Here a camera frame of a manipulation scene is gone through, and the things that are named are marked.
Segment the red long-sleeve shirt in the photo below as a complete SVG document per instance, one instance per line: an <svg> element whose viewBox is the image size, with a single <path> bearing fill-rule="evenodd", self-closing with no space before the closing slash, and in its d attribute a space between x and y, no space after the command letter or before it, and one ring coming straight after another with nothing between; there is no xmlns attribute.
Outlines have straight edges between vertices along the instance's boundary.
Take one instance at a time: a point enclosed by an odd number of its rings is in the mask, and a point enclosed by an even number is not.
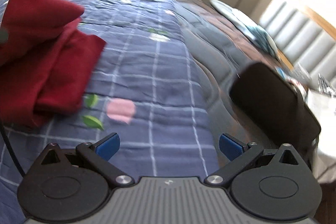
<svg viewBox="0 0 336 224"><path fill-rule="evenodd" d="M1 121L41 127L71 115L105 47L78 29L84 8L67 0L9 0L1 22Z"/></svg>

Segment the black storage box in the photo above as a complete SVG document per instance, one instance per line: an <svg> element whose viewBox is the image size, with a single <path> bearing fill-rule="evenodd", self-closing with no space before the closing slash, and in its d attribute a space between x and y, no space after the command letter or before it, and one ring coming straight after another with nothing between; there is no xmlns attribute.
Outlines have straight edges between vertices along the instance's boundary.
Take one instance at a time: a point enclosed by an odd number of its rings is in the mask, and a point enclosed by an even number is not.
<svg viewBox="0 0 336 224"><path fill-rule="evenodd" d="M238 73L229 95L275 145L291 144L311 166L321 126L300 91L274 69L252 63Z"/></svg>

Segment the blue plaid floral quilt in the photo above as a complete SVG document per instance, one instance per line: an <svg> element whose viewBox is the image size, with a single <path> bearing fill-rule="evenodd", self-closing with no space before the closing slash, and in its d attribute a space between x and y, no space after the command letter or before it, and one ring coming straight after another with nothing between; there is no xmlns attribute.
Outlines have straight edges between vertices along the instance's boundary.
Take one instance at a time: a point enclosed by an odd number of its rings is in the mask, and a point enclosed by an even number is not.
<svg viewBox="0 0 336 224"><path fill-rule="evenodd" d="M41 127L4 123L24 170L49 143L72 149L117 133L111 163L132 177L198 176L219 164L198 70L173 0L67 0L84 8L78 29L105 47L81 108Z"/></svg>

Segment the colourful book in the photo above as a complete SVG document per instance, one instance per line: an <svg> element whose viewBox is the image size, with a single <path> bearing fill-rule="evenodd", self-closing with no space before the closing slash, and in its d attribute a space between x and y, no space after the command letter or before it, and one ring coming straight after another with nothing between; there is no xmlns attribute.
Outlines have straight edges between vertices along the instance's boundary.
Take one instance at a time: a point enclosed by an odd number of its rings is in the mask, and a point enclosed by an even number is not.
<svg viewBox="0 0 336 224"><path fill-rule="evenodd" d="M307 96L307 88L303 86L302 83L299 82L299 80L296 80L295 78L289 76L285 73L284 70L282 70L280 67L276 67L276 72L287 82L289 83L295 91L300 91L302 97L305 99Z"/></svg>

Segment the grey brown quilted mattress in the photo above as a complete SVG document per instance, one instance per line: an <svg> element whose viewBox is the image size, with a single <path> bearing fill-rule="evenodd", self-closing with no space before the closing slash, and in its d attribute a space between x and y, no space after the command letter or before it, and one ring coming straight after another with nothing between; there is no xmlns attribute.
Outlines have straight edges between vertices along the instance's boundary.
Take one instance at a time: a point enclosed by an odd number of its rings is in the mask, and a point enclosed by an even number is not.
<svg viewBox="0 0 336 224"><path fill-rule="evenodd" d="M265 148L274 143L232 102L233 80L250 63L271 68L287 66L255 48L224 16L200 0L173 0L187 49L197 65L200 85L215 140L228 133L244 143L255 141Z"/></svg>

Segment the light blue floral pillow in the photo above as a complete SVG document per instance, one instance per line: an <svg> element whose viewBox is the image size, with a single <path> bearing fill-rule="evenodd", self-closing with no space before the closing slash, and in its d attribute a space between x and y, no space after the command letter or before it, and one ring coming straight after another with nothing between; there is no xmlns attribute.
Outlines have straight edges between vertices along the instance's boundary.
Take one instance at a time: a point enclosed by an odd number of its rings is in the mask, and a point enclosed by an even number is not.
<svg viewBox="0 0 336 224"><path fill-rule="evenodd" d="M209 0L211 6L227 18L248 40L259 49L280 60L276 43L272 37L250 17L219 0Z"/></svg>

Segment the grey padded wooden headboard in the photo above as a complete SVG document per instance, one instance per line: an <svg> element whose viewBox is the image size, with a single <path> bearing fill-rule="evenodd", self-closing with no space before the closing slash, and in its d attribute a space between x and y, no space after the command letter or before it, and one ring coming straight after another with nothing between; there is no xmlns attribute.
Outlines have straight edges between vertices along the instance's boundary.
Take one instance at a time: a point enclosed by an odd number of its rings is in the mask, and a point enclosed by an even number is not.
<svg viewBox="0 0 336 224"><path fill-rule="evenodd" d="M318 76L335 85L335 27L299 0L272 0L259 24L270 34L284 63L301 65L317 86Z"/></svg>

